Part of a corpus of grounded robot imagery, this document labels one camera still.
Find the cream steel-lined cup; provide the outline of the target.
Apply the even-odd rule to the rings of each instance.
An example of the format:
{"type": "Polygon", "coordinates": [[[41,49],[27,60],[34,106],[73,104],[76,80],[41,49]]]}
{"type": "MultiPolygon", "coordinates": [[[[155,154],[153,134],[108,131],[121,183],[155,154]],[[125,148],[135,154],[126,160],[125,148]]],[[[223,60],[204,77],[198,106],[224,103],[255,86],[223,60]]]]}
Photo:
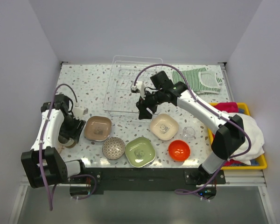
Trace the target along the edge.
{"type": "Polygon", "coordinates": [[[65,138],[61,135],[58,136],[58,142],[62,147],[72,148],[76,145],[76,142],[72,138],[65,138]]]}

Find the brown square panda plate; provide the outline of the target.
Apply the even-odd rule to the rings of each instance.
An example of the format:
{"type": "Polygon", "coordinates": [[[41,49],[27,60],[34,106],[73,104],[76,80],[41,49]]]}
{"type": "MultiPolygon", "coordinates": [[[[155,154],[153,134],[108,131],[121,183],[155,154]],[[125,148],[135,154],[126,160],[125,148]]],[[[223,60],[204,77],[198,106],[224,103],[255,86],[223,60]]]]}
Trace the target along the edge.
{"type": "Polygon", "coordinates": [[[112,122],[107,117],[93,116],[86,122],[84,137],[93,141],[105,141],[111,132],[112,122]]]}

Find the white wire dish rack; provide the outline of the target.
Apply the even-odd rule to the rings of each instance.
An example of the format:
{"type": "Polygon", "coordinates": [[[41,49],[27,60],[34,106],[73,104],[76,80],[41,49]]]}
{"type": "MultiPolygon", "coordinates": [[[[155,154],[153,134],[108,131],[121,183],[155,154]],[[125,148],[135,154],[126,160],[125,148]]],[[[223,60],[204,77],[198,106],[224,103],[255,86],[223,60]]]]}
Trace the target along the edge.
{"type": "Polygon", "coordinates": [[[142,69],[159,63],[163,63],[161,58],[114,56],[103,110],[113,119],[138,119],[140,95],[132,93],[131,86],[142,69]]]}

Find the clear glass cup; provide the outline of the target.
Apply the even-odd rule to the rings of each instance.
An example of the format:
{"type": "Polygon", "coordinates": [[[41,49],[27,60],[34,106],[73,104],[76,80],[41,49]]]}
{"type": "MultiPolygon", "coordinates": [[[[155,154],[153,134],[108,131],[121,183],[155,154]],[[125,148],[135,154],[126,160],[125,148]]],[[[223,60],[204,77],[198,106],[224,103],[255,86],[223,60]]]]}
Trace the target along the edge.
{"type": "Polygon", "coordinates": [[[182,136],[186,141],[190,141],[191,139],[194,139],[195,135],[196,135],[196,132],[192,127],[190,127],[190,126],[184,127],[182,136]]]}

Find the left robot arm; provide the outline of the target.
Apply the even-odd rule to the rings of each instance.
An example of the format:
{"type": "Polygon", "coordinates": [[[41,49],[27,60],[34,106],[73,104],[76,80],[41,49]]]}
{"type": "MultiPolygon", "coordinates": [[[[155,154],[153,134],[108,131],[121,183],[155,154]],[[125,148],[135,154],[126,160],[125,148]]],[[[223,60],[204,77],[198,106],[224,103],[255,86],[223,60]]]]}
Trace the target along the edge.
{"type": "Polygon", "coordinates": [[[48,185],[66,183],[71,177],[77,183],[87,179],[87,171],[81,159],[65,162],[57,151],[58,139],[77,144],[86,121],[76,119],[70,112],[72,100],[63,95],[55,95],[54,103],[44,103],[41,107],[42,122],[39,133],[30,151],[21,154],[21,162],[32,188],[44,186],[40,163],[48,185]]]}

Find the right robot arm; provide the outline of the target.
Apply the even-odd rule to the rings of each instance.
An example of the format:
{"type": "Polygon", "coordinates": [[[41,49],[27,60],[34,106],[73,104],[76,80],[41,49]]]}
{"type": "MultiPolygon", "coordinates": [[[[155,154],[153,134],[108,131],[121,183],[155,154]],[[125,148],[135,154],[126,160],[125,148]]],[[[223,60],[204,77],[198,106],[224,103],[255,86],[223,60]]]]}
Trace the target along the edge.
{"type": "Polygon", "coordinates": [[[185,82],[173,83],[164,71],[151,76],[154,85],[152,92],[145,85],[135,80],[131,86],[132,93],[139,93],[136,103],[139,119],[151,119],[157,107],[162,103],[171,103],[204,123],[214,134],[211,153],[191,174],[196,185],[210,183],[228,159],[234,157],[234,152],[245,142],[251,140],[244,131],[243,119],[238,115],[227,115],[195,95],[185,82]]]}

